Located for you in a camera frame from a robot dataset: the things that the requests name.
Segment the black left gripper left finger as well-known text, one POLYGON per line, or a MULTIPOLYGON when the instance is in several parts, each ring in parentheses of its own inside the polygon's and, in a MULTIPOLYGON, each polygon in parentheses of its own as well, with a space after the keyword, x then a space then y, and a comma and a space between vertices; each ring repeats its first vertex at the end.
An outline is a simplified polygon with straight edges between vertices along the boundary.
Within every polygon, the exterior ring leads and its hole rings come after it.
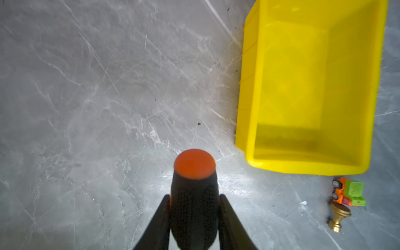
POLYGON ((153 218, 134 250, 168 250, 170 238, 170 195, 161 200, 153 218))

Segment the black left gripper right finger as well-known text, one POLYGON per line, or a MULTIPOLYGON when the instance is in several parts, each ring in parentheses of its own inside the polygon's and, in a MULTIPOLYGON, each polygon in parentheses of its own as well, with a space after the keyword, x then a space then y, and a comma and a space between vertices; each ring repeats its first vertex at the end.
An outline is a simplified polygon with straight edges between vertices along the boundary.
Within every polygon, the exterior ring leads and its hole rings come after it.
POLYGON ((224 194, 219 205, 219 245, 221 250, 257 250, 224 194))

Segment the black orange-capped screwdriver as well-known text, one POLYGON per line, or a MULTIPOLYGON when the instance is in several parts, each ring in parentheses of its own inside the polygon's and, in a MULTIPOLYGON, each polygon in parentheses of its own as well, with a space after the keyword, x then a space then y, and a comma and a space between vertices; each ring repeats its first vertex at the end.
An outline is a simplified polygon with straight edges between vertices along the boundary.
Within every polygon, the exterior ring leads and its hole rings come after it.
POLYGON ((190 149, 174 162, 170 227, 181 250, 207 250, 218 232, 216 163, 206 151, 190 149))

